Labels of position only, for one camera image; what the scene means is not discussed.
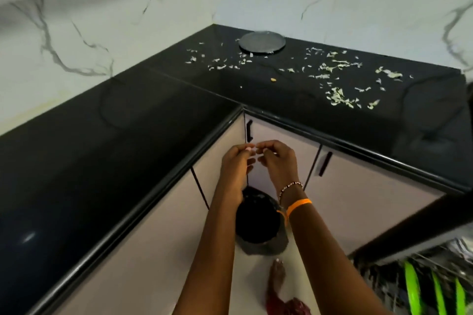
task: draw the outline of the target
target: round metal lid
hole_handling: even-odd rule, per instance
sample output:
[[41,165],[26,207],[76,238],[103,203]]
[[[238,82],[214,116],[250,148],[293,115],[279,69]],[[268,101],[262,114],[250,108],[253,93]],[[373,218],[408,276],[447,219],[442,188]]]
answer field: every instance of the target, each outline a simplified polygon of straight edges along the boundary
[[243,35],[238,43],[252,53],[272,54],[286,45],[286,39],[272,31],[253,31]]

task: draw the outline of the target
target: green strap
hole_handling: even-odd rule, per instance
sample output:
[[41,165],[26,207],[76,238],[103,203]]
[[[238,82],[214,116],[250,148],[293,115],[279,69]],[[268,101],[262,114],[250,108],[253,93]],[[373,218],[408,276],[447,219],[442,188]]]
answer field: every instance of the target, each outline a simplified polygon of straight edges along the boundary
[[465,304],[465,290],[460,284],[458,278],[455,278],[455,288],[456,288],[456,315],[465,315],[466,314],[466,304]]
[[435,298],[437,299],[437,311],[439,315],[446,315],[445,300],[443,298],[442,288],[440,286],[437,275],[432,270],[432,277],[434,279]]
[[421,287],[419,279],[413,265],[409,262],[404,263],[404,273],[406,278],[407,295],[409,297],[409,306],[412,315],[421,315]]

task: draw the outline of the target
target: cabinet handle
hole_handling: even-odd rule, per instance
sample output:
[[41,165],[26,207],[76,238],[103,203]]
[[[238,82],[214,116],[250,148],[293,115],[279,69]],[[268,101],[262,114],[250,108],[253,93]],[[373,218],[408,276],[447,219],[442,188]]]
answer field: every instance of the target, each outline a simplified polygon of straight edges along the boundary
[[251,140],[253,139],[251,137],[251,124],[253,123],[253,120],[249,120],[247,123],[246,123],[246,142],[251,142]]
[[323,176],[323,173],[325,172],[325,169],[328,166],[328,162],[330,161],[330,158],[332,158],[333,154],[334,154],[333,152],[328,152],[327,153],[325,159],[323,160],[322,167],[320,168],[319,177]]

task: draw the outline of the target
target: black garbage bag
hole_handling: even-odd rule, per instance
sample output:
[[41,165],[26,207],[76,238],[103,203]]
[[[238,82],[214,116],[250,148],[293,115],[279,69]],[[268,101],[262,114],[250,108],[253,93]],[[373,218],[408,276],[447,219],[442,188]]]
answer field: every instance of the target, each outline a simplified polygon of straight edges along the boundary
[[278,203],[252,187],[243,190],[236,211],[236,242],[248,254],[278,255],[287,246],[284,216]]

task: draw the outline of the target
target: cabinet door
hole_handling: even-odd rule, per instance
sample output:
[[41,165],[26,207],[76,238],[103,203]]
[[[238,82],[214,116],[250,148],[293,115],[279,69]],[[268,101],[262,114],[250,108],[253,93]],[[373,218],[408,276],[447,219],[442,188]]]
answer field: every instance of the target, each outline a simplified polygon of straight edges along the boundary
[[305,192],[346,254],[443,195],[325,146]]
[[169,315],[206,216],[202,195],[188,172],[56,314]]
[[[320,144],[252,116],[245,115],[245,121],[246,123],[251,123],[248,131],[250,131],[253,138],[251,140],[252,143],[279,140],[295,151],[299,180],[304,183],[316,159]],[[248,185],[277,199],[278,194],[276,194],[276,190],[269,178],[268,170],[259,162],[255,163],[253,171],[248,175]]]
[[193,166],[195,175],[209,205],[212,202],[215,187],[219,181],[223,155],[227,153],[230,147],[242,143],[245,143],[245,119],[243,115],[233,122]]

